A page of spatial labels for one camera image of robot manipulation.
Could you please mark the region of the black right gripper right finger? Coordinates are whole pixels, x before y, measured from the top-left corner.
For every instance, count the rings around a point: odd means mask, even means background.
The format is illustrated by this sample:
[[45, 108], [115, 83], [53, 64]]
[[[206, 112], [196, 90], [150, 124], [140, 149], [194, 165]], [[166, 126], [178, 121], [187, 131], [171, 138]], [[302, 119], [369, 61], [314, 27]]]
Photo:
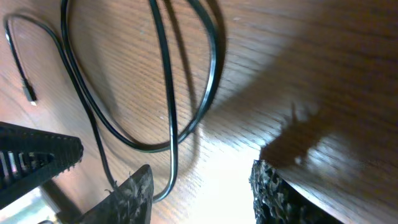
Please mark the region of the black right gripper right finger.
[[298, 193], [264, 160], [253, 161], [249, 183], [254, 197], [253, 210], [257, 224], [340, 223]]

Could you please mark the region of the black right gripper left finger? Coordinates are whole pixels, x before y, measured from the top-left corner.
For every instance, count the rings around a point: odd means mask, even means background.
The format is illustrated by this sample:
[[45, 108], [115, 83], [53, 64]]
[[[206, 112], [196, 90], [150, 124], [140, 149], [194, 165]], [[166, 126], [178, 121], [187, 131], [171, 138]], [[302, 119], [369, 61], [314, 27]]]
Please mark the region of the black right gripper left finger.
[[152, 169], [146, 164], [74, 223], [148, 224], [151, 220], [153, 195]]

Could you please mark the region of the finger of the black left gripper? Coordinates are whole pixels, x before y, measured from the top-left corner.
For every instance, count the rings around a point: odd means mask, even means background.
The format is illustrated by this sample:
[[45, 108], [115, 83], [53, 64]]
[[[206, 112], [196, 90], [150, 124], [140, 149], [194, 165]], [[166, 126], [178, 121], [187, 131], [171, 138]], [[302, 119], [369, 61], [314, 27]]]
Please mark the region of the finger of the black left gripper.
[[83, 157], [78, 137], [1, 123], [1, 208], [73, 167]]

